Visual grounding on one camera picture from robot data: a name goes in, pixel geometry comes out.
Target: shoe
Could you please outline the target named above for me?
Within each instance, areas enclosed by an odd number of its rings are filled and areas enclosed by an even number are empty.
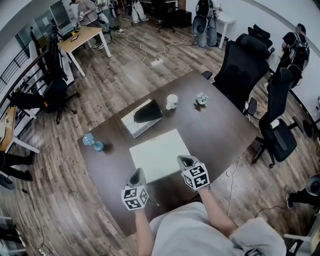
[[[100,43],[96,43],[94,46],[92,46],[93,49],[98,48],[100,46]]]
[[[100,46],[97,48],[98,50],[101,50],[102,48],[104,48],[105,46],[103,44],[100,44]]]
[[[31,176],[31,173],[30,173],[29,170],[26,170],[26,171],[24,172],[24,174],[27,176],[27,178],[26,178],[26,181],[27,181],[27,182],[32,182],[32,181],[33,181],[33,178],[32,178],[32,176]]]
[[[268,83],[268,82],[266,82],[266,83],[263,85],[263,87],[264,87],[264,89],[265,89],[266,94],[269,94],[269,91],[268,91],[268,85],[269,85],[269,83]]]
[[[216,43],[215,45],[209,45],[210,47],[218,47],[218,43]]]
[[[290,201],[290,193],[286,194],[286,207],[289,209],[294,206],[294,203]]]
[[[35,155],[36,153],[31,151],[30,154],[27,156],[29,162],[27,166],[32,165],[34,163]]]

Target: white board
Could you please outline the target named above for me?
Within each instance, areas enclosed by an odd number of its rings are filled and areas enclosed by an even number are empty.
[[[130,148],[136,168],[142,168],[151,183],[180,171],[177,156],[190,153],[177,129]]]

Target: white cup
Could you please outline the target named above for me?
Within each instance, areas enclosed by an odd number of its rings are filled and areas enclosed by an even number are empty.
[[[166,98],[166,109],[167,110],[174,110],[178,105],[178,96],[175,94],[170,94]]]

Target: backpack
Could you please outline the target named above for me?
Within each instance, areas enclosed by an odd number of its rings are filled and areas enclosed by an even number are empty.
[[[294,33],[294,35],[295,42],[289,47],[289,58],[291,65],[302,72],[309,61],[309,44],[308,42],[302,42],[298,33]]]

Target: white box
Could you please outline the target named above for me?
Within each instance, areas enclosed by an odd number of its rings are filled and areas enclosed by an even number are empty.
[[[156,122],[158,122],[162,118],[161,117],[149,122],[141,122],[141,123],[134,122],[134,115],[136,111],[141,109],[143,106],[147,105],[150,102],[151,100],[148,99],[145,103],[138,106],[135,110],[131,111],[125,117],[121,118],[121,121],[123,122],[125,128],[132,134],[134,138],[138,137],[145,130],[149,129],[151,126],[153,126]]]
[[[180,171],[177,156],[190,153],[177,129],[130,148],[136,168],[142,168],[151,183]]]

